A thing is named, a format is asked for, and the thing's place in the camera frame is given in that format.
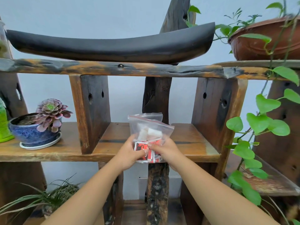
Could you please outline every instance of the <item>forearm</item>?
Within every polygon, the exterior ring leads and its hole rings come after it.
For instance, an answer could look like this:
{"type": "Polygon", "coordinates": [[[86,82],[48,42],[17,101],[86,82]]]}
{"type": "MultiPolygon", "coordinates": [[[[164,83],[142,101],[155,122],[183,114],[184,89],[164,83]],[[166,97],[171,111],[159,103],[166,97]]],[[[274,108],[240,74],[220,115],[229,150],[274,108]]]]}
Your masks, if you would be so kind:
{"type": "Polygon", "coordinates": [[[256,205],[185,156],[177,158],[176,169],[212,225],[278,225],[256,205]]]}
{"type": "Polygon", "coordinates": [[[113,158],[42,225],[93,225],[121,172],[118,161],[113,158]]]}

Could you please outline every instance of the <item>white saucer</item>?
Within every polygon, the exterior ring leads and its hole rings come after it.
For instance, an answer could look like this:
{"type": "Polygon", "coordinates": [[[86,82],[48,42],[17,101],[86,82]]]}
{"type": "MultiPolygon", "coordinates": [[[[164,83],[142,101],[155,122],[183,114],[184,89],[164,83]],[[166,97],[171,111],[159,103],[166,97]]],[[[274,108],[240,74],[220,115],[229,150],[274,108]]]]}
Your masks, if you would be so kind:
{"type": "Polygon", "coordinates": [[[56,144],[61,138],[62,138],[62,133],[60,132],[59,137],[56,140],[54,140],[54,141],[52,141],[48,144],[35,146],[35,147],[26,147],[26,146],[23,145],[22,142],[20,142],[20,147],[25,148],[26,150],[38,150],[38,149],[47,148],[47,147],[50,147],[50,146],[56,144]]]}

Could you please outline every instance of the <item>black boat-shaped planter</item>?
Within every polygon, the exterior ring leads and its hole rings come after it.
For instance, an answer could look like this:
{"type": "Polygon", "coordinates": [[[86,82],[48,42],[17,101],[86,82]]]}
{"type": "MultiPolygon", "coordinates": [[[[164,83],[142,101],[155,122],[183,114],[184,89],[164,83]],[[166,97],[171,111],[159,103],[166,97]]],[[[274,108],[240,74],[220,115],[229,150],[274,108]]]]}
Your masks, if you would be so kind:
{"type": "Polygon", "coordinates": [[[128,39],[75,39],[7,30],[18,51],[48,57],[114,62],[174,64],[205,54],[215,23],[128,39]]]}

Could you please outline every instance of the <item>green plastic bottle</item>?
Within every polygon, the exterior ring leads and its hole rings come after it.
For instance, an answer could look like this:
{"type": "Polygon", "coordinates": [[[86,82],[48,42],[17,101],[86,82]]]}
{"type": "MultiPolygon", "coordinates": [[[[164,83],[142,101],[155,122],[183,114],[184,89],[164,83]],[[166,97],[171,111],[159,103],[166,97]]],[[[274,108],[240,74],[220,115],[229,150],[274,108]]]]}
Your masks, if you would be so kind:
{"type": "Polygon", "coordinates": [[[0,143],[6,142],[14,138],[7,126],[7,116],[4,103],[0,98],[0,143]]]}

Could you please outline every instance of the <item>pot rim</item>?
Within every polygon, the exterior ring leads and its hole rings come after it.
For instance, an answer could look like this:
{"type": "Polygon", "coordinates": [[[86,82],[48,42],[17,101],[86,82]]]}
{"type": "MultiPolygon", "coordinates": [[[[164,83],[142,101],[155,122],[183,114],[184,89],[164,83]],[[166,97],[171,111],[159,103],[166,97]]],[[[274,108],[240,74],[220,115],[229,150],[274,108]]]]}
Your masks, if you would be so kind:
{"type": "Polygon", "coordinates": [[[260,26],[265,26],[265,25],[269,25],[269,24],[274,24],[274,23],[278,23],[278,22],[284,22],[286,20],[286,16],[285,17],[281,17],[281,18],[272,18],[269,20],[263,20],[254,24],[251,24],[248,27],[244,27],[241,29],[238,29],[237,31],[235,31],[228,39],[228,43],[231,44],[232,39],[237,35],[237,34],[243,34],[246,30],[250,29],[250,28],[257,28],[260,26]]]}
{"type": "Polygon", "coordinates": [[[17,118],[20,118],[20,117],[26,117],[28,115],[33,115],[33,114],[37,114],[37,113],[30,113],[30,114],[25,114],[25,115],[21,115],[19,117],[14,117],[12,118],[11,120],[9,120],[9,124],[10,125],[13,125],[13,126],[18,126],[19,128],[27,128],[28,126],[32,127],[32,126],[38,126],[39,124],[32,124],[32,125],[15,125],[15,124],[12,124],[11,122],[17,118]]]}

